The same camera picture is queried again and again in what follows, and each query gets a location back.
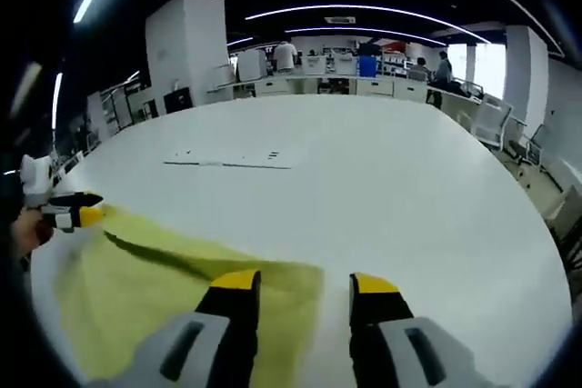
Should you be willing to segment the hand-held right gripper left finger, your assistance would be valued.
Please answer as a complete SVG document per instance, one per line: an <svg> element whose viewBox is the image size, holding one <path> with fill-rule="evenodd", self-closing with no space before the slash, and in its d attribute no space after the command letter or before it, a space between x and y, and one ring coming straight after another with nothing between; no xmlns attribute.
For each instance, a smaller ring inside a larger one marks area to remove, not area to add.
<svg viewBox="0 0 582 388"><path fill-rule="evenodd" d="M261 272L224 274L193 312L144 339L118 375L88 387L247 387L258 348Z"/></svg>

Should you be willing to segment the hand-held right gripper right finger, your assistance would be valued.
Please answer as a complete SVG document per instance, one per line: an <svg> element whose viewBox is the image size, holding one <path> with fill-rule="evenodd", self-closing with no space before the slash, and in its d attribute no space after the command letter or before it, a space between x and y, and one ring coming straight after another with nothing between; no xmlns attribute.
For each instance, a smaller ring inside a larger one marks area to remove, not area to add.
<svg viewBox="0 0 582 388"><path fill-rule="evenodd" d="M358 387L481 387L474 355L434 321L413 315L400 290L350 275L349 354Z"/></svg>

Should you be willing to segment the person's left hand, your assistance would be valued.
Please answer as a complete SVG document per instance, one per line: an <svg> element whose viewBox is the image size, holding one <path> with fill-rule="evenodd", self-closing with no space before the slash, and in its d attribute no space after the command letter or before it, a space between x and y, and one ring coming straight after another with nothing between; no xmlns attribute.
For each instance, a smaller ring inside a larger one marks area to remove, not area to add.
<svg viewBox="0 0 582 388"><path fill-rule="evenodd" d="M11 224L11 233L15 242L15 255L20 260L47 243L54 230L40 211L23 209Z"/></svg>

